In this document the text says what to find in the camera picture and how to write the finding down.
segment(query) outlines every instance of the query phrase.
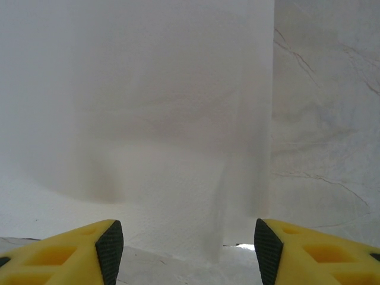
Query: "black rubber tip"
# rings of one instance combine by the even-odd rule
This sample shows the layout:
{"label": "black rubber tip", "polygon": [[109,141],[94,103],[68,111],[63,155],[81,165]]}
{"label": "black rubber tip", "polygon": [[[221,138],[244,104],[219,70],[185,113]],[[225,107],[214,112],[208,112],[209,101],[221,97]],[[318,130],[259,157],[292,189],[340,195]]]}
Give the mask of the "black rubber tip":
{"label": "black rubber tip", "polygon": [[274,285],[284,244],[260,218],[256,221],[254,245],[262,283]]}
{"label": "black rubber tip", "polygon": [[0,257],[0,267],[5,265],[9,260],[11,260],[9,257]]}
{"label": "black rubber tip", "polygon": [[120,221],[115,221],[95,243],[104,285],[115,285],[124,247]]}
{"label": "black rubber tip", "polygon": [[380,254],[370,254],[373,258],[380,262]]}

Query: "square cutout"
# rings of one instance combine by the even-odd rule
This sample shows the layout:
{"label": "square cutout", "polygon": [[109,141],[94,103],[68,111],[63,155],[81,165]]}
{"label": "square cutout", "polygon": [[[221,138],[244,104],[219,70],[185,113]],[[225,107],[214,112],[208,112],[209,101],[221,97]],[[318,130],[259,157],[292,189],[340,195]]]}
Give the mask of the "square cutout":
{"label": "square cutout", "polygon": [[14,274],[5,279],[4,285],[44,285],[51,275],[46,274]]}
{"label": "square cutout", "polygon": [[75,246],[50,246],[43,248],[25,265],[62,265],[75,252]]}
{"label": "square cutout", "polygon": [[379,278],[373,273],[363,272],[349,272],[349,273],[335,273],[334,278],[340,282],[341,285],[378,285]]}
{"label": "square cutout", "polygon": [[307,245],[303,248],[318,263],[356,261],[348,252],[336,245]]}

